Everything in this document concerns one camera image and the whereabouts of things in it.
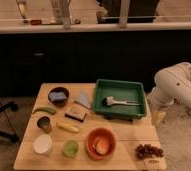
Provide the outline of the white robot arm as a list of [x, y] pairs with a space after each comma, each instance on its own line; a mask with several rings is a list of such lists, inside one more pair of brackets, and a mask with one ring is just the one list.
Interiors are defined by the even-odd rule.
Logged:
[[165, 117], [165, 109], [174, 100], [191, 110], [191, 63], [181, 62], [159, 70], [154, 76], [155, 87], [148, 94], [151, 120], [157, 126]]

